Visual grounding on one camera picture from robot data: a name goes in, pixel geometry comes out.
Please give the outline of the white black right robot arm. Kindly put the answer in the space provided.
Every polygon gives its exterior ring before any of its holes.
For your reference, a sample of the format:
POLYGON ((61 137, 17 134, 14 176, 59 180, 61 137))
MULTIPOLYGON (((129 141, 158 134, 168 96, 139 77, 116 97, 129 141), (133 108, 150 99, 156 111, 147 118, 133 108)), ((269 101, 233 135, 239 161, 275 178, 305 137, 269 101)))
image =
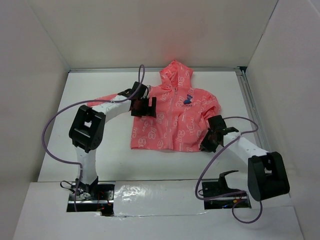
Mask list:
POLYGON ((217 198, 247 194, 256 202, 286 195, 290 184, 282 155, 269 152, 247 140, 246 131, 228 127, 221 115, 208 119, 209 128, 200 144, 200 150, 214 153, 214 157, 200 174, 195 185, 195 196, 199 200, 210 201, 217 198), (226 150, 232 151, 246 167, 245 173, 238 170, 223 172, 218 178, 218 192, 215 196, 199 195, 200 183, 214 161, 226 150))

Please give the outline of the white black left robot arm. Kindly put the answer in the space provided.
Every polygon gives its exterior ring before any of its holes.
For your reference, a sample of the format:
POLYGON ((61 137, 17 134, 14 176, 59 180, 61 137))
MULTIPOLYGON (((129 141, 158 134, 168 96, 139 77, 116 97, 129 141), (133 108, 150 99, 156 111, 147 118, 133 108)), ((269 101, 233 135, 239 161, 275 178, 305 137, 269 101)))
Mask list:
POLYGON ((156 117, 156 97, 149 97, 151 86, 135 82, 108 100, 98 105, 79 107, 69 131, 80 163, 79 175, 75 180, 81 194, 88 200, 99 193, 99 178, 96 171, 96 150, 101 144, 105 124, 118 115, 131 112, 134 117, 156 117))

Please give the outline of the pink hooded jacket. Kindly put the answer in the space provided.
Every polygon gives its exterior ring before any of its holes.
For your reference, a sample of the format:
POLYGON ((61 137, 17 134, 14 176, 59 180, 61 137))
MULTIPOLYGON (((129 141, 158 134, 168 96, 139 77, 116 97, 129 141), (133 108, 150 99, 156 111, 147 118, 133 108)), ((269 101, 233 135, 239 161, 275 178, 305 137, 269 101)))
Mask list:
POLYGON ((149 92, 150 97, 156 97, 156 117, 133 119, 131 149, 200 152, 208 119, 220 113, 218 99, 192 87, 193 70, 177 60, 159 74, 161 84, 149 92))

